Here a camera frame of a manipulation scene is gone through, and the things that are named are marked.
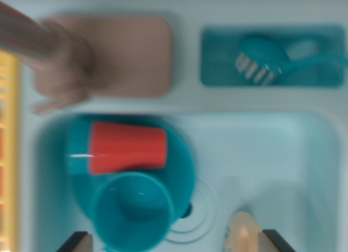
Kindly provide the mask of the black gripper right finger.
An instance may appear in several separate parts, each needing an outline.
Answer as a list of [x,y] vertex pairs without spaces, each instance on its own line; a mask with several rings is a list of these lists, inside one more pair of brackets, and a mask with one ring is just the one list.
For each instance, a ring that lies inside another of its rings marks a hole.
[[296,252],[296,250],[279,234],[275,229],[264,229],[262,233],[266,234],[267,238],[280,252]]

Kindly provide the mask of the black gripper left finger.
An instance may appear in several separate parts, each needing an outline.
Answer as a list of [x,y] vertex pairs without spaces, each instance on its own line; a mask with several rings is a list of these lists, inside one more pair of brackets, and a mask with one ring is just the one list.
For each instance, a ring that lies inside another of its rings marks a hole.
[[57,252],[93,252],[93,236],[87,231],[76,231]]

